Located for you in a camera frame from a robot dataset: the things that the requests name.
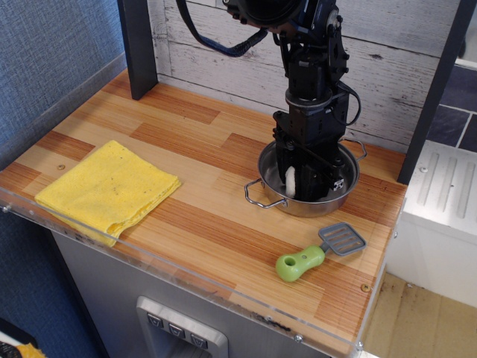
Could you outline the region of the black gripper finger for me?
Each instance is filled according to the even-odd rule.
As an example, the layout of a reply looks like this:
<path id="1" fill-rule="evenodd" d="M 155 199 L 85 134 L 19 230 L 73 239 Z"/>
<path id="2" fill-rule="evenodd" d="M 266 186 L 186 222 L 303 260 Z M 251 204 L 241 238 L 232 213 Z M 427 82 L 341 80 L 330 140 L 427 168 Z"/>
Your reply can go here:
<path id="1" fill-rule="evenodd" d="M 318 201 L 329 192 L 323 176 L 308 165 L 296 169 L 295 184 L 295 198 L 299 201 Z"/>
<path id="2" fill-rule="evenodd" d="M 277 165 L 279 169 L 279 176 L 282 182 L 285 184 L 285 173 L 289 166 L 295 168 L 295 180 L 296 180 L 296 193 L 297 193 L 297 179 L 296 179 L 296 165 L 294 164 L 295 150 L 289 149 L 284 144 L 276 144 Z"/>

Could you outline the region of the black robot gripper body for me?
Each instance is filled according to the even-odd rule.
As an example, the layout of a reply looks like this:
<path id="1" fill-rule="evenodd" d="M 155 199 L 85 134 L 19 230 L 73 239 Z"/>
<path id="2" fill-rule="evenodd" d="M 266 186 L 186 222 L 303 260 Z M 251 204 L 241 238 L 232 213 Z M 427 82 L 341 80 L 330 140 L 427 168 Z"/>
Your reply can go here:
<path id="1" fill-rule="evenodd" d="M 338 141 L 344 135 L 350 94 L 327 93 L 323 101 L 304 101 L 287 94 L 289 111 L 274 114 L 275 143 L 294 149 L 296 169 L 308 165 L 319 172 L 329 189 L 342 180 L 344 159 Z"/>

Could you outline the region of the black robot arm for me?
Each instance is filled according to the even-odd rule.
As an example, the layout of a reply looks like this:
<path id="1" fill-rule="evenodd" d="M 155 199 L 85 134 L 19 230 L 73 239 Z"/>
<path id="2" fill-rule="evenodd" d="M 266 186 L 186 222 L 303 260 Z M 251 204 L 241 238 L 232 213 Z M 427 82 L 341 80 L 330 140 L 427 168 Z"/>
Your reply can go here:
<path id="1" fill-rule="evenodd" d="M 244 25 L 264 28 L 280 47 L 288 112 L 276 122 L 277 168 L 286 195 L 318 201 L 341 185 L 338 141 L 347 124 L 350 89 L 341 82 L 348 54 L 335 1 L 226 1 Z"/>

